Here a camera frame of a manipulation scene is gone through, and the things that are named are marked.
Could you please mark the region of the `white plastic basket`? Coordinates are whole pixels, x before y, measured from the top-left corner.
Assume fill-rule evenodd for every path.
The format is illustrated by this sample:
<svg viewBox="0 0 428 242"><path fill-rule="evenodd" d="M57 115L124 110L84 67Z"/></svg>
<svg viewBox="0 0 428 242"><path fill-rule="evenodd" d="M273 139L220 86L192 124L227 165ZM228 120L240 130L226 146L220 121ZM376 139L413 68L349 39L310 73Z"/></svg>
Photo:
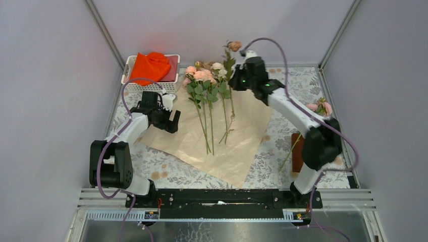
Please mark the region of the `white plastic basket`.
<svg viewBox="0 0 428 242"><path fill-rule="evenodd" d="M122 85L124 85L127 81L130 80L131 73L133 71L136 59L137 59L137 55L130 55L130 56L128 56L127 61L126 61L125 66L124 66L123 73L122 73L122 79L121 79L121 84ZM176 75L175 82L169 82L169 83L159 82L159 84L167 92L175 93L175 92L177 92L180 89L180 82L179 82L179 72L180 72L180 70L179 70L179 67L177 69L178 73ZM137 84L135 82L128 84L127 85L127 90L128 90L128 92L143 92L143 91L157 91L157 92L160 92L161 91L161 89L159 88L159 86L156 85L156 84L149 84L149 85L142 86L142 85Z"/></svg>

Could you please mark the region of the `beige orange wrapping paper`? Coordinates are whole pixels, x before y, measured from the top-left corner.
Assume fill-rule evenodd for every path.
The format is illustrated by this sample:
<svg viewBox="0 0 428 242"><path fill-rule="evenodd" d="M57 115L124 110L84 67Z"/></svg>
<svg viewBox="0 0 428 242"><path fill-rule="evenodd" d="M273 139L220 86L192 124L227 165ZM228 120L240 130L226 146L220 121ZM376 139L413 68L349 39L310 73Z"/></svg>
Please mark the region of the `beige orange wrapping paper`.
<svg viewBox="0 0 428 242"><path fill-rule="evenodd" d="M183 87L176 94L178 131L170 134L151 126L138 142L242 188L273 110L249 90L233 91L232 100L218 100L205 110L196 109Z"/></svg>

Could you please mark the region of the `pink rose stems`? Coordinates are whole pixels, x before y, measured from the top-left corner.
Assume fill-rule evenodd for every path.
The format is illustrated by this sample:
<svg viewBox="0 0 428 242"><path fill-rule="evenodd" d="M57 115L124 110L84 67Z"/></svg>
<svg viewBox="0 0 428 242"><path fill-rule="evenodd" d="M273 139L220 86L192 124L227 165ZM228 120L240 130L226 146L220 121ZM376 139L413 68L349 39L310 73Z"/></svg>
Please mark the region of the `pink rose stems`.
<svg viewBox="0 0 428 242"><path fill-rule="evenodd" d="M214 137L214 116L213 108L217 102L221 103L225 119L225 132L220 139L220 143L226 143L229 133L233 130L231 125L236 118L232 88L228 81L234 73L233 67L236 64L234 53L242 47L240 41L229 41L224 46L223 61L216 62L212 70L204 70L200 67L199 61L193 66L188 66L185 70L183 87L187 91L188 99L194 104L198 119L202 128L207 154L215 153Z"/></svg>

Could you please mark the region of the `pink fake flower bunch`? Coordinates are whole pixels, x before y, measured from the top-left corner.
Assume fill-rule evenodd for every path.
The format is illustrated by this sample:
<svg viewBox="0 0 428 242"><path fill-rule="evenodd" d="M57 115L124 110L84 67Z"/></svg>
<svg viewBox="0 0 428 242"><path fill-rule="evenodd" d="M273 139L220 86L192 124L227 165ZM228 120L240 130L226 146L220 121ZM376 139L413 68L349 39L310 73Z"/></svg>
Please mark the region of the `pink fake flower bunch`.
<svg viewBox="0 0 428 242"><path fill-rule="evenodd" d="M332 106L327 102L325 98L321 98L317 103L307 104L306 107L309 108L311 111L314 111L316 114L320 114L324 117L330 117L333 112ZM279 171L282 171L283 167L289 160L291 160L292 163L292 146L286 158L284 159L283 164L280 166Z"/></svg>

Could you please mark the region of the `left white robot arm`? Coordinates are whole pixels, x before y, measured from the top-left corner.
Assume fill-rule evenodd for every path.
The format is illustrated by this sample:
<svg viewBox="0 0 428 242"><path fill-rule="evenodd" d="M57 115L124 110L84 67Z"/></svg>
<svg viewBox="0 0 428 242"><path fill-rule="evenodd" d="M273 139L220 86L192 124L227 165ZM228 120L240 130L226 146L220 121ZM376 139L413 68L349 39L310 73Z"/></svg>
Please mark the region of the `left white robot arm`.
<svg viewBox="0 0 428 242"><path fill-rule="evenodd" d="M89 182L99 188L117 188L137 195L144 207L156 202L156 193L149 179L134 178L130 146L148 128L168 133L178 131L180 111L173 111L177 96L172 93L144 91L141 100L130 109L130 117L105 140L95 140L90 146Z"/></svg>

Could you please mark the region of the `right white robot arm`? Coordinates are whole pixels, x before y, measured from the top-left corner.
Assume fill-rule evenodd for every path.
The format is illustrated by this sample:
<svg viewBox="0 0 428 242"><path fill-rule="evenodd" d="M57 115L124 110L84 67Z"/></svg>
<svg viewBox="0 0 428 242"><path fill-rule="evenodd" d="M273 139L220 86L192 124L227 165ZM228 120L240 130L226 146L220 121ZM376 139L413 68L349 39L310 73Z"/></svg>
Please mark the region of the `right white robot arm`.
<svg viewBox="0 0 428 242"><path fill-rule="evenodd" d="M236 65L229 86L236 91L251 90L256 99L284 116L304 138L303 165L297 179L290 185L289 195L294 207L303 207L309 202L309 193L323 167L342 153L338 121L312 112L292 97L286 85L269 78L259 56L247 58L243 64Z"/></svg>

